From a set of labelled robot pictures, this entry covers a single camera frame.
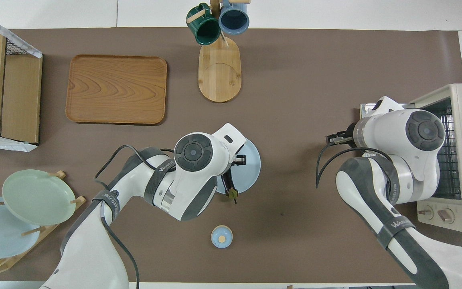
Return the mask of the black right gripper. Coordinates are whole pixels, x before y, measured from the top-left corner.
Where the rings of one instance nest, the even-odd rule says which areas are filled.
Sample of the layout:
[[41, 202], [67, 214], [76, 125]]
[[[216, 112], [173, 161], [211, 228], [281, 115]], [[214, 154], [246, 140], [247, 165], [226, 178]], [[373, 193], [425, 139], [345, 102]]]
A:
[[352, 130], [343, 130], [335, 134], [326, 136], [326, 143], [331, 146], [335, 145], [349, 145], [350, 147], [355, 146], [355, 141], [353, 139], [353, 129]]

